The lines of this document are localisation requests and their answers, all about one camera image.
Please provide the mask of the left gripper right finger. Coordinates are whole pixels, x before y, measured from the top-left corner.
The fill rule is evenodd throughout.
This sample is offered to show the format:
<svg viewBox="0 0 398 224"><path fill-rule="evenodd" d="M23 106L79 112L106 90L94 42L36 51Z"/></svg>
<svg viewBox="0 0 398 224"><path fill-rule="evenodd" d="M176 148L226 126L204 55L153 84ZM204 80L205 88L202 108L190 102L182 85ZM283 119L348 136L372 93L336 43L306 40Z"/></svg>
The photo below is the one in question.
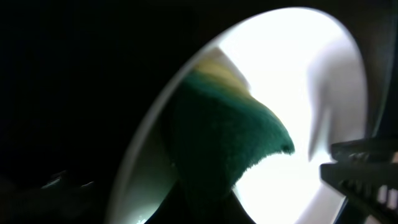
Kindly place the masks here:
<svg viewBox="0 0 398 224"><path fill-rule="evenodd" d="M223 200L194 205L176 183L146 224L254 224L234 192Z"/></svg>

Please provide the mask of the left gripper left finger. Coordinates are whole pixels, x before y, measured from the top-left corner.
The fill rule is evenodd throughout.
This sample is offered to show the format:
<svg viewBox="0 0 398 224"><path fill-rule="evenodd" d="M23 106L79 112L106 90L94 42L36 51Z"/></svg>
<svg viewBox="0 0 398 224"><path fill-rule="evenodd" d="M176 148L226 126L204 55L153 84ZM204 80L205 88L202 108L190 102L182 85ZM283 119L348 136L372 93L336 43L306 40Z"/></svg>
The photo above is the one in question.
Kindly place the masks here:
<svg viewBox="0 0 398 224"><path fill-rule="evenodd" d="M1 223L84 223L95 215L96 189L66 173L35 189L1 193Z"/></svg>

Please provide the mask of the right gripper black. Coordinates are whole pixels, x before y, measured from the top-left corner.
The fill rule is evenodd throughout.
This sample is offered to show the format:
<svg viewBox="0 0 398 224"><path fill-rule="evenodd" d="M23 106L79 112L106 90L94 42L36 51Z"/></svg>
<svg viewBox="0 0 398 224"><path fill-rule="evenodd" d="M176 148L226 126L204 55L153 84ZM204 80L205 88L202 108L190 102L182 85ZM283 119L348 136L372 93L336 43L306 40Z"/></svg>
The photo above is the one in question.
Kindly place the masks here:
<svg viewBox="0 0 398 224"><path fill-rule="evenodd" d="M320 166L321 180L345 198L335 223L397 223L397 139L335 143L334 163Z"/></svg>

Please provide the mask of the green yellow sponge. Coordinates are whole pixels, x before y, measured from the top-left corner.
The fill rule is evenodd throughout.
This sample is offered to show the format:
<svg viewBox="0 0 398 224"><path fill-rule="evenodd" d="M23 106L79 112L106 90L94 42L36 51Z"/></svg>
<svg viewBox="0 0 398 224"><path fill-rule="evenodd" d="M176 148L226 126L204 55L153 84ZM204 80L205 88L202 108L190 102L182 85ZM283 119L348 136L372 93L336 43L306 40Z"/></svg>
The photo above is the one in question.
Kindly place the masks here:
<svg viewBox="0 0 398 224"><path fill-rule="evenodd" d="M163 121L189 199L219 200L250 167L294 153L282 121L248 87L217 47L195 62L171 97Z"/></svg>

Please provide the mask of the white plate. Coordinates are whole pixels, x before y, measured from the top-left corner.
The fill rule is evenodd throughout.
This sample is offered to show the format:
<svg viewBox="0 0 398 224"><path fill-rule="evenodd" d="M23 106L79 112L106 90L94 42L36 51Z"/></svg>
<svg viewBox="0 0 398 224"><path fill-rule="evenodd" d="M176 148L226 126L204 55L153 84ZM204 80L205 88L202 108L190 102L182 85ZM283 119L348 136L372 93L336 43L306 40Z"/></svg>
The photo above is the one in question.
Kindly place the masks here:
<svg viewBox="0 0 398 224"><path fill-rule="evenodd" d="M363 59L309 7L250 17L166 84L126 150L106 223L331 223L330 144L365 135Z"/></svg>

